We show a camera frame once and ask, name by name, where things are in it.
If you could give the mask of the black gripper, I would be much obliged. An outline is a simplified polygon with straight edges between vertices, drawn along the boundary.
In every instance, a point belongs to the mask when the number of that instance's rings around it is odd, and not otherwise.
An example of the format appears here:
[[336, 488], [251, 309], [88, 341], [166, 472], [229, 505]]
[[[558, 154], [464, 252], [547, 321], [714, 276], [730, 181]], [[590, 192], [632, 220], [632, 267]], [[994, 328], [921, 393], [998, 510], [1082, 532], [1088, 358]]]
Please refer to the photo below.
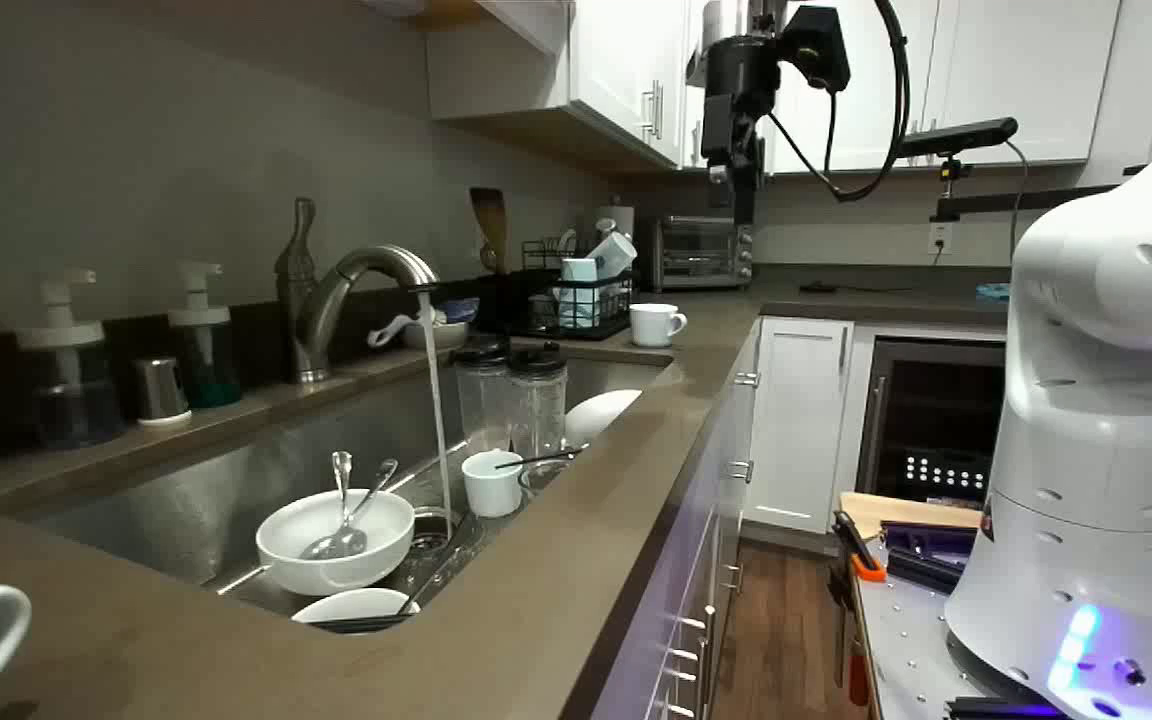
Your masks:
[[757, 123], [775, 107], [785, 65], [816, 91], [843, 91], [851, 67], [842, 12], [829, 5], [751, 12], [746, 28], [704, 47], [702, 154], [716, 174], [735, 181], [757, 167]]

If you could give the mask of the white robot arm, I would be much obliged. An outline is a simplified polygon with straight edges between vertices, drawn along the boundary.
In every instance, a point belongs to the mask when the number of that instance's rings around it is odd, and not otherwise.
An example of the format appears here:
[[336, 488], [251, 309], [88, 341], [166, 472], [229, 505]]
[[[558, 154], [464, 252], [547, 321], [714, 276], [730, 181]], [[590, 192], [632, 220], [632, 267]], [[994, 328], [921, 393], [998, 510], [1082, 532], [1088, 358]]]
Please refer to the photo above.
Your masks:
[[1152, 720], [1152, 165], [1013, 252], [994, 478], [944, 622], [1073, 720]]

